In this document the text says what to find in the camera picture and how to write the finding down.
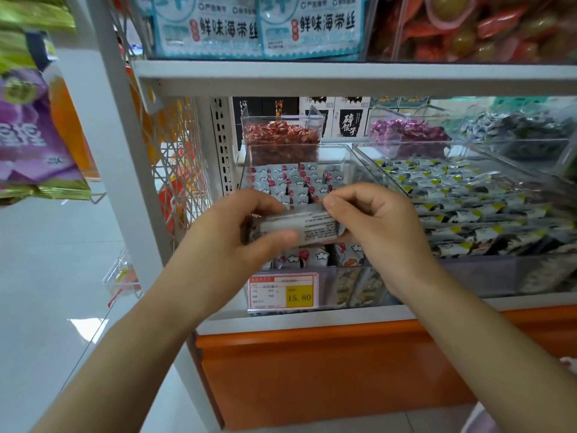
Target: left hand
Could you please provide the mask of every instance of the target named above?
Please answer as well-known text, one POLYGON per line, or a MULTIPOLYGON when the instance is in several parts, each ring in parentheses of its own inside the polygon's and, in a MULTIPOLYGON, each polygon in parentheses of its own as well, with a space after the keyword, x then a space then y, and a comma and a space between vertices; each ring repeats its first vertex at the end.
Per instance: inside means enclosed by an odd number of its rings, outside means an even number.
POLYGON ((151 290, 158 289, 191 326, 200 324, 225 306, 265 262, 296 245, 298 233, 290 230, 241 243, 241 226, 252 213, 284 211, 278 200, 256 190, 223 197, 192 224, 151 290))

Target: orange shelf base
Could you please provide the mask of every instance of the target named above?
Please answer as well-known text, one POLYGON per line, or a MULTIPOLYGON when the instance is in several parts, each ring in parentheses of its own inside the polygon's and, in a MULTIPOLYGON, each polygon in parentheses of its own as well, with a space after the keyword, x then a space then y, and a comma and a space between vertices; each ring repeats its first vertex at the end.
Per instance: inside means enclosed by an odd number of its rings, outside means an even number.
MULTIPOLYGON (((552 355, 577 357, 577 306, 503 314, 552 355)), ((231 430, 475 401, 416 320, 206 335, 197 346, 231 430)))

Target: price 15.80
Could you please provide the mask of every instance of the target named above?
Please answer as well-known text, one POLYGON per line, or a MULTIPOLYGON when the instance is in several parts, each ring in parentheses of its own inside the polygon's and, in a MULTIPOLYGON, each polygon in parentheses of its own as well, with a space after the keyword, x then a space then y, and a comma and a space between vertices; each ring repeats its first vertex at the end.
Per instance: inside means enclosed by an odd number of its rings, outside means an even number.
POLYGON ((287 287, 287 308, 312 307, 314 304, 313 286, 287 287))

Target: forearm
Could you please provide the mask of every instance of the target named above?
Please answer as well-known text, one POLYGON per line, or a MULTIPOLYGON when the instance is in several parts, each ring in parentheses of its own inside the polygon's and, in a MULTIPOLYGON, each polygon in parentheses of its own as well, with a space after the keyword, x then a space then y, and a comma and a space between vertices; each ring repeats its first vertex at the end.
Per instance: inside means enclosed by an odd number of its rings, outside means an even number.
POLYGON ((440 265, 403 298, 501 428, 573 432, 577 378, 440 265))
POLYGON ((110 328, 32 433, 140 430, 189 333, 154 289, 110 328))

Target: glossy floor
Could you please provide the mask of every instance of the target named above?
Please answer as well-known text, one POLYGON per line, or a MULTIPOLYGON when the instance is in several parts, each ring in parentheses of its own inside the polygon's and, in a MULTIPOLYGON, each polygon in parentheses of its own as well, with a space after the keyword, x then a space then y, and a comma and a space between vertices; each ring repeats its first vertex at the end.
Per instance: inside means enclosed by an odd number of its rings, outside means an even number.
MULTIPOLYGON (((0 425, 26 433, 136 301, 108 308, 101 280, 124 243, 105 198, 24 200, 0 208, 0 425)), ((259 433, 459 432, 471 407, 418 410, 257 430, 259 433)), ((143 433, 205 433, 172 367, 143 433)))

